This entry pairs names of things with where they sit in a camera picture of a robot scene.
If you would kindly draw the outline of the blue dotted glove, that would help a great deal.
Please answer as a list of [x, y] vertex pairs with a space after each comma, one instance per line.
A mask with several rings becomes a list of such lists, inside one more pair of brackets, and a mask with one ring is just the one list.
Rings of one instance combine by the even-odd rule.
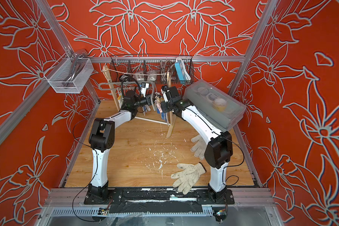
[[161, 113], [161, 119], [168, 123], [167, 113]]

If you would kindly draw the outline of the grey clip hanger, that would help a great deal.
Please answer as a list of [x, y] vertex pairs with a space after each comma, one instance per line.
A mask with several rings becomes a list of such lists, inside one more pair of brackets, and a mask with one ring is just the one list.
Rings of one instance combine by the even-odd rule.
[[[147, 89], [147, 95], [151, 95], [153, 96], [153, 103], [150, 106], [151, 109], [153, 109], [154, 111], [157, 111], [157, 107], [155, 104], [156, 100], [161, 100], [160, 94], [161, 92], [158, 91], [157, 86], [155, 84], [155, 82], [151, 82], [151, 81], [141, 81], [139, 82], [139, 86], [137, 86], [137, 84], [135, 82], [124, 82], [123, 85], [121, 84], [121, 82], [113, 82], [114, 83], [114, 87], [116, 88], [116, 95], [118, 97], [118, 101], [119, 101], [119, 105], [120, 108], [122, 106], [122, 104], [124, 103], [124, 95], [129, 91], [129, 90], [133, 90], [135, 91], [138, 95], [141, 96], [140, 93], [140, 85], [142, 82], [147, 82], [149, 83], [149, 89]], [[109, 86], [106, 82], [100, 83], [98, 85], [100, 90], [109, 90], [111, 93], [111, 90], [109, 89]]]

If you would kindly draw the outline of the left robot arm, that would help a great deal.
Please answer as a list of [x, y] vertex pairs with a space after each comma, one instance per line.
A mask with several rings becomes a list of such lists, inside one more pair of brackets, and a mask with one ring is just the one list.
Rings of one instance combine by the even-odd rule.
[[109, 198], [107, 165], [110, 149], [115, 142], [115, 129], [133, 120], [138, 108], [151, 102], [150, 97], [142, 97], [135, 90], [123, 91], [122, 97], [123, 103], [119, 112], [108, 118], [96, 118], [89, 136], [93, 153], [93, 173], [87, 196], [99, 201], [106, 201]]

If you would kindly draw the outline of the wooden drying rack stand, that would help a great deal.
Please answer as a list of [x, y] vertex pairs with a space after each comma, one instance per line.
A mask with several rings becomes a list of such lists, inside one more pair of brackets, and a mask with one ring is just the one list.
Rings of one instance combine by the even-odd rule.
[[[109, 67], [107, 65], [104, 65], [102, 72], [103, 72], [103, 74], [104, 74], [104, 76], [107, 80], [107, 84], [109, 86], [109, 89], [111, 90], [113, 100], [115, 101], [115, 106], [116, 106], [117, 110], [119, 111], [120, 105], [119, 105], [118, 97], [117, 97], [116, 91], [115, 91], [116, 88], [114, 87], [114, 83], [112, 82], [111, 75], [110, 75], [109, 71], [110, 71]], [[167, 118], [167, 124], [169, 126], [166, 138], [170, 138], [171, 135], [172, 135], [172, 132], [173, 132], [174, 125], [175, 125], [176, 116], [174, 116], [173, 113], [167, 113], [166, 118]]]

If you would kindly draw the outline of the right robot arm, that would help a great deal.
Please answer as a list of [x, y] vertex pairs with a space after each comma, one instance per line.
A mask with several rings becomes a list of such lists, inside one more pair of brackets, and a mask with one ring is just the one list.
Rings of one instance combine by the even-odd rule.
[[[164, 113], [172, 112], [176, 116], [187, 121], [204, 141], [206, 149], [203, 157], [211, 167], [211, 178], [208, 184], [209, 196], [214, 202], [226, 196], [226, 170], [230, 168], [229, 162], [233, 155], [233, 145], [229, 132], [222, 132], [203, 116], [196, 106], [188, 99], [183, 99], [176, 87], [162, 86], [164, 102], [161, 108]], [[174, 179], [172, 186], [179, 193], [188, 194], [191, 188], [198, 182], [200, 176], [206, 173], [201, 164], [179, 163], [177, 167], [181, 171], [171, 174]]]

